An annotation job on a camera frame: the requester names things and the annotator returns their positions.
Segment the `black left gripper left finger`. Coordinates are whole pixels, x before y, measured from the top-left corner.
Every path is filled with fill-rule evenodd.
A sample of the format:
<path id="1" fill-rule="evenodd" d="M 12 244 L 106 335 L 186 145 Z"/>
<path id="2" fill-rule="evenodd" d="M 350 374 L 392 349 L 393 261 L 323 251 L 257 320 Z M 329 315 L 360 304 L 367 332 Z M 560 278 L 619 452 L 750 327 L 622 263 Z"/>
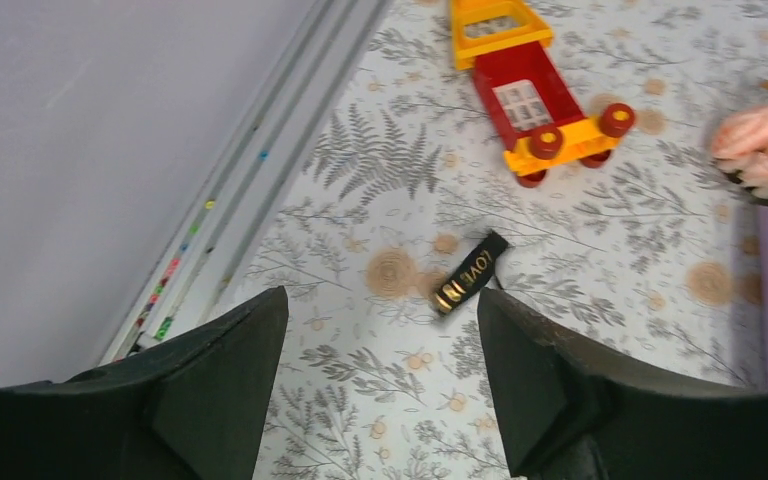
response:
<path id="1" fill-rule="evenodd" d="M 249 479 L 288 322 L 268 289 L 66 382 L 0 388 L 0 479 Z"/>

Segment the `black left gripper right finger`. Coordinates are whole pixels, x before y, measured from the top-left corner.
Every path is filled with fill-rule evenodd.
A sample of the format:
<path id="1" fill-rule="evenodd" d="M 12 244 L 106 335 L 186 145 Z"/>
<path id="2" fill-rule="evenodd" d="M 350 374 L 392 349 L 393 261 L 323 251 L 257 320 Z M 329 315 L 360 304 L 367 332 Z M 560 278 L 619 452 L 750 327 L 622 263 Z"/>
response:
<path id="1" fill-rule="evenodd" d="M 768 479 L 768 393 L 640 361 L 495 289 L 477 321 L 512 476 Z"/>

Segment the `black ribbon with gold letters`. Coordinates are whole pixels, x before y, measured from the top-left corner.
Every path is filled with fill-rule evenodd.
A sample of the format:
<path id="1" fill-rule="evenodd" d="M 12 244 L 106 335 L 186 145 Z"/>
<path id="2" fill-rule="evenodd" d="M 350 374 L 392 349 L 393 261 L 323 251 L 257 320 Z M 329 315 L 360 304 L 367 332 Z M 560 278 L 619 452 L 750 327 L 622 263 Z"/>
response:
<path id="1" fill-rule="evenodd" d="M 489 230 L 465 259 L 437 286 L 430 303 L 440 318 L 450 315 L 476 296 L 491 280 L 497 280 L 499 258 L 510 248 L 500 234 Z"/>

